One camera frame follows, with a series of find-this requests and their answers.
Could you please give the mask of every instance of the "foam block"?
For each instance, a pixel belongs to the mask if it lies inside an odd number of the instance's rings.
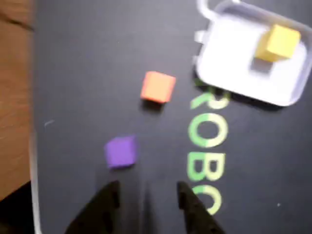
[[[137,159],[135,137],[116,137],[104,146],[104,151],[109,168],[131,166]]]
[[[176,78],[160,73],[147,72],[143,82],[141,98],[165,103],[170,101]]]
[[[273,25],[271,30],[262,36],[255,57],[269,62],[290,59],[300,38],[298,31],[277,24]]]

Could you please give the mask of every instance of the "wooden surface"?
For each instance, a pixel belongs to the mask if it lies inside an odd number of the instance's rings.
[[[0,0],[1,13],[29,23],[26,0]],[[0,200],[29,181],[31,31],[0,21]]]

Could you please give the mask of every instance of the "tray handle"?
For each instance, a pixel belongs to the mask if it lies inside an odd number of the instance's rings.
[[[234,3],[240,3],[240,0],[230,0]],[[214,21],[217,17],[217,13],[210,10],[208,6],[209,0],[197,0],[197,9],[203,17]]]

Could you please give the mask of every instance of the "white tray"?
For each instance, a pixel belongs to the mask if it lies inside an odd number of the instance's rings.
[[[221,2],[215,12],[198,0],[211,23],[196,61],[199,78],[212,86],[278,106],[299,100],[312,68],[312,29],[239,0]],[[269,63],[254,58],[262,34],[273,24],[293,28],[301,41],[291,59]]]

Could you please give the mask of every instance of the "orange cube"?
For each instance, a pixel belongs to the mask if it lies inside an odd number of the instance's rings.
[[[160,72],[147,72],[143,82],[141,98],[159,103],[168,102],[175,83],[175,77]]]

